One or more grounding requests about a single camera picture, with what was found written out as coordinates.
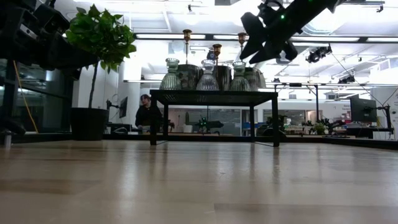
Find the clear glass vase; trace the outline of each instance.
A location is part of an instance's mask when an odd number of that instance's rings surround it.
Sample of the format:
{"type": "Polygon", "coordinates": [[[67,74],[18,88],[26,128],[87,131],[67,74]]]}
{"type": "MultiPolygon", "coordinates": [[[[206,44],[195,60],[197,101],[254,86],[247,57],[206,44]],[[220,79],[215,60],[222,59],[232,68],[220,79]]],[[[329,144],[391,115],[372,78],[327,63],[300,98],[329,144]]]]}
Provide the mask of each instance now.
{"type": "Polygon", "coordinates": [[[201,76],[197,90],[219,90],[216,78],[213,76],[215,62],[213,60],[201,61],[203,75],[201,76]]]}
{"type": "Polygon", "coordinates": [[[234,67],[234,79],[231,82],[231,91],[251,91],[250,84],[244,77],[244,69],[246,63],[244,62],[234,62],[232,64],[234,67]]]}
{"type": "Polygon", "coordinates": [[[251,91],[259,91],[259,80],[257,77],[257,69],[245,68],[244,78],[249,82],[251,91]]]}
{"type": "Polygon", "coordinates": [[[160,90],[181,90],[181,80],[177,75],[179,60],[175,58],[166,59],[167,62],[167,74],[163,77],[162,83],[160,84],[160,90]]]}

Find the man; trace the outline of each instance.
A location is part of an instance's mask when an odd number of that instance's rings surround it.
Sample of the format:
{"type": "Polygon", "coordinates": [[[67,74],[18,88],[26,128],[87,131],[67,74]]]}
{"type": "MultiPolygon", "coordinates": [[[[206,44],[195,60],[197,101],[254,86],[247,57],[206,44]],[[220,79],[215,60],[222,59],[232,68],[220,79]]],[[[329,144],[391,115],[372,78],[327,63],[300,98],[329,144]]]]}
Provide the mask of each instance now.
{"type": "Polygon", "coordinates": [[[159,131],[160,122],[162,121],[162,113],[160,109],[154,105],[150,105],[150,97],[144,94],[140,97],[142,106],[139,107],[136,114],[136,126],[139,129],[150,129],[152,119],[156,120],[156,129],[159,131]]]}

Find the small plant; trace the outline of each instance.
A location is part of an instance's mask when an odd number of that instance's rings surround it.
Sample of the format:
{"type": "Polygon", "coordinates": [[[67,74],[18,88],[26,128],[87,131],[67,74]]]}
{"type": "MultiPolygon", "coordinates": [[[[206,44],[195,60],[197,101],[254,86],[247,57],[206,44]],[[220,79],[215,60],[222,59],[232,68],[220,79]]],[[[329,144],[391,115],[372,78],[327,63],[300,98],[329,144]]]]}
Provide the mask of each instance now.
{"type": "Polygon", "coordinates": [[[313,129],[317,132],[317,134],[325,134],[325,126],[321,123],[316,123],[313,126],[313,129]]]}
{"type": "Polygon", "coordinates": [[[88,13],[77,8],[76,18],[70,21],[70,29],[66,31],[69,43],[98,56],[98,62],[94,64],[93,82],[91,84],[90,100],[91,108],[98,63],[108,73],[115,72],[123,59],[129,58],[131,52],[136,51],[132,45],[133,33],[130,28],[119,22],[123,15],[111,15],[106,9],[99,12],[95,5],[90,7],[88,13]]]}

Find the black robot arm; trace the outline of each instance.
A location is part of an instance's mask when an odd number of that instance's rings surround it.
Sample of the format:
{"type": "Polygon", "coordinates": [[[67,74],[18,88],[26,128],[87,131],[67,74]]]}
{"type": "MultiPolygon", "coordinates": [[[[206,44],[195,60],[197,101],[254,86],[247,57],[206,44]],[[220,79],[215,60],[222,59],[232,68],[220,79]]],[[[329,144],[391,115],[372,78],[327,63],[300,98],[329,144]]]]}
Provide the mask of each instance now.
{"type": "Polygon", "coordinates": [[[274,10],[270,3],[274,0],[260,4],[260,13],[255,16],[250,12],[245,13],[241,20],[243,27],[249,34],[249,40],[240,56],[244,59],[257,52],[250,63],[258,63],[273,58],[280,58],[281,51],[286,53],[286,59],[293,60],[297,50],[289,40],[295,33],[302,33],[302,27],[326,8],[331,12],[346,0],[295,0],[287,8],[283,5],[274,10]]]}

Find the yellow cable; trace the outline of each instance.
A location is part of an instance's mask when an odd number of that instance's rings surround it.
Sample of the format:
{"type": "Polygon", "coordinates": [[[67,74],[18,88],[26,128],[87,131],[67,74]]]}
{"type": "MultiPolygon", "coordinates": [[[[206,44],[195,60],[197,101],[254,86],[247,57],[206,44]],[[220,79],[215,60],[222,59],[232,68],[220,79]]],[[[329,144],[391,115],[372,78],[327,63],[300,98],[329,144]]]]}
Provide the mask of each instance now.
{"type": "Polygon", "coordinates": [[[38,134],[39,131],[37,130],[36,123],[33,120],[33,117],[32,117],[32,115],[30,113],[29,107],[28,107],[26,99],[25,99],[24,91],[22,90],[21,79],[19,78],[19,72],[18,72],[17,64],[15,63],[15,61],[13,61],[13,62],[14,62],[15,74],[17,75],[17,78],[18,78],[19,88],[21,88],[21,93],[22,93],[22,97],[23,97],[24,102],[25,102],[27,113],[29,114],[29,117],[30,117],[30,120],[33,123],[33,126],[35,127],[36,133],[38,134]]]}

